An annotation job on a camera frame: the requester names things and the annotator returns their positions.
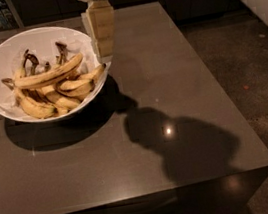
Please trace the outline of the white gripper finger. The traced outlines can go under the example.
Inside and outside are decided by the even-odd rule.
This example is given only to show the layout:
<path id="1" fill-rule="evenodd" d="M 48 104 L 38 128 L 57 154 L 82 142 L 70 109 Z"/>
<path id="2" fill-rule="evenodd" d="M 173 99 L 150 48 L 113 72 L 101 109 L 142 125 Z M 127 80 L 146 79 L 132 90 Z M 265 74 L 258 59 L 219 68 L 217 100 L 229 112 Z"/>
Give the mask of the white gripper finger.
<path id="1" fill-rule="evenodd" d="M 89 20 L 87 18 L 86 13 L 81 13 L 81 19 L 82 19 L 82 23 L 84 25 L 85 31 L 88 34 L 88 36 L 91 38 L 91 46 L 92 46 L 92 50 L 97 58 L 97 61 L 102 64 L 102 63 L 108 63 L 108 62 L 112 62 L 112 55 L 108 55 L 107 57 L 101 57 L 100 55 L 98 55 L 98 50 L 95 47 L 95 43 L 92 37 L 92 30 L 90 29 L 90 24 L 89 24 Z"/>

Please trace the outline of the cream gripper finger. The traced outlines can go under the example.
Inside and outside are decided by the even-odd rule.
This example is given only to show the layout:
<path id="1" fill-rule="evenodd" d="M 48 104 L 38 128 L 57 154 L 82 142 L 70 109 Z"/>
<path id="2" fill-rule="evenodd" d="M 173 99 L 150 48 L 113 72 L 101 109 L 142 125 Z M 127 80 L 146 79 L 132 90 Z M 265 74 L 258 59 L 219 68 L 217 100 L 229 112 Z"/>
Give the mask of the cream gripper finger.
<path id="1" fill-rule="evenodd" d="M 114 44 L 114 9 L 107 0 L 90 1 L 86 9 L 96 55 L 111 56 Z"/>

